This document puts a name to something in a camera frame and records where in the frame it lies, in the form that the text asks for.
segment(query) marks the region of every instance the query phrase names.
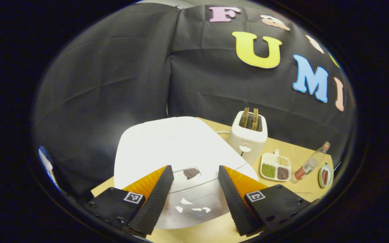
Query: wooden table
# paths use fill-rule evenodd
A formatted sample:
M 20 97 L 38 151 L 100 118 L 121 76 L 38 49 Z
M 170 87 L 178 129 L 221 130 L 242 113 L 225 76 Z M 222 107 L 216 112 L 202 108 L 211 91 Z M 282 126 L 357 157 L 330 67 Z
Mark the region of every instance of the wooden table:
M 207 125 L 209 125 L 214 131 L 230 131 L 230 126 L 226 126 L 220 123 L 215 123 L 214 121 L 203 120 Z M 227 140 L 228 134 L 220 134 L 220 136 Z M 331 188 L 332 182 L 326 187 L 321 188 L 318 183 L 318 173 L 321 166 L 318 166 L 314 171 L 307 175 L 303 180 L 294 184 L 290 180 L 287 182 L 273 181 L 265 179 L 260 175 L 260 161 L 262 154 L 264 153 L 274 153 L 278 149 L 279 154 L 287 157 L 290 160 L 292 167 L 292 172 L 295 172 L 301 165 L 313 154 L 313 150 L 307 149 L 301 146 L 293 145 L 290 143 L 285 143 L 273 138 L 268 138 L 265 146 L 253 163 L 253 168 L 258 174 L 259 181 L 264 183 L 266 186 L 274 186 L 281 184 L 291 191 L 295 192 L 298 196 L 304 198 L 305 200 L 312 202 L 320 197 L 322 197 L 326 192 Z M 329 164 L 331 168 L 332 159 L 330 155 L 326 155 L 324 161 L 321 163 Z M 113 177 L 109 180 L 102 183 L 100 186 L 92 189 L 92 194 L 96 197 L 109 187 L 114 186 Z M 240 236 L 236 231 L 235 223 L 230 215 L 230 213 L 224 214 L 221 217 L 217 217 L 213 220 L 207 221 L 205 223 L 200 223 L 187 228 L 182 229 L 154 229 L 151 235 L 147 236 L 147 239 L 155 243 L 236 243 L 241 242 L 257 235 L 251 237 Z

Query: blue letter m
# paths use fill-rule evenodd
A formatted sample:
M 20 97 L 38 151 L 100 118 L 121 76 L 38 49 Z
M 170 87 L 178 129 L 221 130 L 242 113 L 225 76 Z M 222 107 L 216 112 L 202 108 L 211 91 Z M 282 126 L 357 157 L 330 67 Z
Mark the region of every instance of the blue letter m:
M 306 80 L 309 86 L 309 93 L 312 95 L 316 88 L 316 98 L 323 103 L 328 101 L 327 98 L 327 77 L 328 73 L 322 67 L 318 67 L 316 74 L 313 73 L 309 61 L 300 55 L 293 55 L 293 58 L 298 62 L 298 79 L 293 83 L 293 88 L 300 92 L 306 92 Z

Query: screw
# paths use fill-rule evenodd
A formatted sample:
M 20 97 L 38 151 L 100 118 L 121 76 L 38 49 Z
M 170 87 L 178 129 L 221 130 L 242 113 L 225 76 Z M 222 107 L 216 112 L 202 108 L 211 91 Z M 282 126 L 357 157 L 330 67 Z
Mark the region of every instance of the screw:
M 124 223 L 123 217 L 116 217 L 116 220 L 118 220 L 118 222 L 120 222 L 120 223 Z

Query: green lentils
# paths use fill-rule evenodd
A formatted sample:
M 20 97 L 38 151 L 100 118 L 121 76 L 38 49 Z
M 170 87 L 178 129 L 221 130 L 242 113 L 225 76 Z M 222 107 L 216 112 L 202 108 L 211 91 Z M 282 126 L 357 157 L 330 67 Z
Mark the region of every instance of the green lentils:
M 262 174 L 266 177 L 274 178 L 275 167 L 267 164 L 262 164 Z

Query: yellow letter u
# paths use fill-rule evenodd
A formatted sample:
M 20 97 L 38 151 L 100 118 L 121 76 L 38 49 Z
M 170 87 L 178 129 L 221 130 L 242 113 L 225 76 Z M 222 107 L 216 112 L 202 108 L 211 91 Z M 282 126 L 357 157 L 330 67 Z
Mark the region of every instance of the yellow letter u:
M 243 62 L 260 68 L 274 68 L 280 63 L 280 40 L 262 37 L 268 43 L 270 54 L 268 57 L 258 57 L 253 49 L 253 40 L 257 38 L 255 34 L 232 32 L 232 35 L 236 38 L 236 54 Z

